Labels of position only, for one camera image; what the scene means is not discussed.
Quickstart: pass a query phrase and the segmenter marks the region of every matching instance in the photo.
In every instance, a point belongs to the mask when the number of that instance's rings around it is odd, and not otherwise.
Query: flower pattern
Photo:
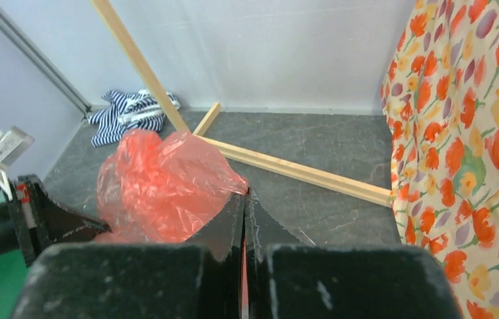
[[[403,242],[466,318],[499,318],[499,0],[416,0],[381,98]]]

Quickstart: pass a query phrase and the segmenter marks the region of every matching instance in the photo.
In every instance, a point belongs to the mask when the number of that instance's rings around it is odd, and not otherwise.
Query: wooden stick
[[[219,102],[214,103],[214,105],[212,105],[212,108],[210,108],[210,111],[208,111],[208,113],[204,115],[202,121],[200,121],[197,128],[193,131],[193,135],[202,136],[206,134],[206,131],[208,130],[212,122],[214,122],[214,119],[216,118],[216,116],[218,116],[218,113],[221,109],[222,106]]]
[[[346,195],[364,199],[378,205],[386,207],[391,206],[390,190],[388,189],[240,148],[238,146],[211,140],[209,138],[200,138],[216,146],[226,158],[231,160],[240,161],[280,175],[292,177],[300,181],[305,181]]]
[[[175,129],[190,131],[179,112],[173,106],[173,103],[171,103],[171,100],[167,96],[167,92],[163,89],[161,83],[159,83],[159,80],[150,68],[146,58],[132,39],[128,30],[126,30],[126,27],[122,23],[122,20],[120,20],[113,6],[110,4],[110,1],[90,0],[90,2],[108,29],[110,29],[112,35],[114,35],[114,38],[118,41],[118,44],[120,44],[120,47],[122,47],[122,50],[124,50],[128,59],[136,69],[136,72],[140,75],[143,82],[148,87],[148,90],[150,90],[151,94],[155,97],[157,103],[161,106],[161,109],[165,112]]]

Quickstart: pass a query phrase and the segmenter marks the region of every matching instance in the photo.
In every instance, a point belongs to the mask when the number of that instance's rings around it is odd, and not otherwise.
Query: floral fabric
[[[466,318],[499,318],[499,0],[418,0],[381,95],[403,242]]]

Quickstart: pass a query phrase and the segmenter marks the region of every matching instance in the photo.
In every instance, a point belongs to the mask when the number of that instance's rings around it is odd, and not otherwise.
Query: translucent red plastic bag
[[[98,173],[97,212],[112,233],[96,241],[180,243],[247,187],[217,148],[188,132],[164,141],[152,131],[126,132]]]

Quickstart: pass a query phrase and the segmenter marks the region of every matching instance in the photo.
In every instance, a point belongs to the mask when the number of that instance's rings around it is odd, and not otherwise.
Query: concrete floor
[[[181,112],[194,129],[204,113]],[[173,131],[167,123],[162,137]],[[59,201],[95,213],[98,168],[116,144],[94,148],[84,124],[45,179]],[[391,134],[382,116],[221,113],[206,136],[381,187],[390,187]],[[263,206],[303,242],[399,243],[392,211],[341,193],[230,161]]]

